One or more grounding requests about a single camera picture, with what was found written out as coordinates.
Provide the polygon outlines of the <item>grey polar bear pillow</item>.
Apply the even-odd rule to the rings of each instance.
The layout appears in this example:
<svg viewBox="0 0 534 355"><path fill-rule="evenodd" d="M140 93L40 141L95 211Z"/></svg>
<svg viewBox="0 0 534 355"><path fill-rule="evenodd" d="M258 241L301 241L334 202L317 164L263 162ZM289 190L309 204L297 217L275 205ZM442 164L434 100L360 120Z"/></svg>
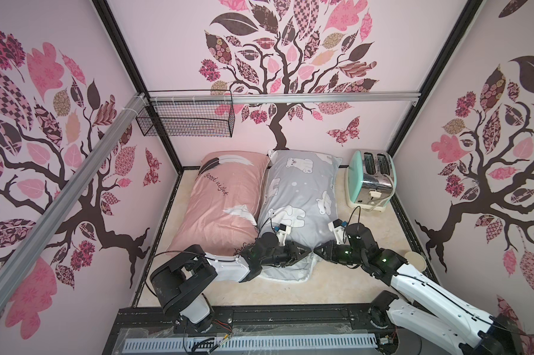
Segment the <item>grey polar bear pillow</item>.
<svg viewBox="0 0 534 355"><path fill-rule="evenodd" d="M261 232L289 226L287 241L310 249L333 241L329 223L338 219L335 183L342 159L299 150L272 151L269 157L258 220Z"/></svg>

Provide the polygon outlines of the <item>pink good night pillow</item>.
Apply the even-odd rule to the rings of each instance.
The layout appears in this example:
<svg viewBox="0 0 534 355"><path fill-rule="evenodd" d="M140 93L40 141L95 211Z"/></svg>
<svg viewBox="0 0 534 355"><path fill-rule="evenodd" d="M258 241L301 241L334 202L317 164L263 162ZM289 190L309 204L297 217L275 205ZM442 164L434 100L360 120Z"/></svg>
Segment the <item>pink good night pillow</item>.
<svg viewBox="0 0 534 355"><path fill-rule="evenodd" d="M233 256L252 244L263 182L270 163L256 152L224 151L208 154L194 182L184 220L169 251L199 245L218 256Z"/></svg>

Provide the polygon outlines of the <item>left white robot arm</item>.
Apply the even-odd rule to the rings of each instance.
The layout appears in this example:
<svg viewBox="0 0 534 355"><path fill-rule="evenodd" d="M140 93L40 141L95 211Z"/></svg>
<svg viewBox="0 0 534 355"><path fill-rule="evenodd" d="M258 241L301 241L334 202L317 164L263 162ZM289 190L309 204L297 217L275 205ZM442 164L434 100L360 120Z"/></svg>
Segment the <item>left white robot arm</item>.
<svg viewBox="0 0 534 355"><path fill-rule="evenodd" d="M311 253L307 246L282 242L275 233L266 232L232 257L209 254L201 246L192 245L154 270L149 280L164 315L177 317L187 328L200 333L215 320L215 312L204 295L213 282L246 283L267 266L293 266Z"/></svg>

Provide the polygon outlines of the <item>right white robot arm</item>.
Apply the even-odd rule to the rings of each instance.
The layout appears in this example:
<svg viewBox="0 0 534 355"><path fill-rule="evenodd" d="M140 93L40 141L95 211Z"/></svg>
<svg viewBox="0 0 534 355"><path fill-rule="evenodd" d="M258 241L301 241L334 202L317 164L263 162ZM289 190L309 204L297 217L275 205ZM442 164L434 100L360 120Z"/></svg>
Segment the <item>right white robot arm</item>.
<svg viewBox="0 0 534 355"><path fill-rule="evenodd" d="M391 249L378 246L361 223L332 222L335 239L314 249L325 261L359 267L383 282L367 318L376 328L404 328L449 354L522 354L511 318L493 316L450 293Z"/></svg>

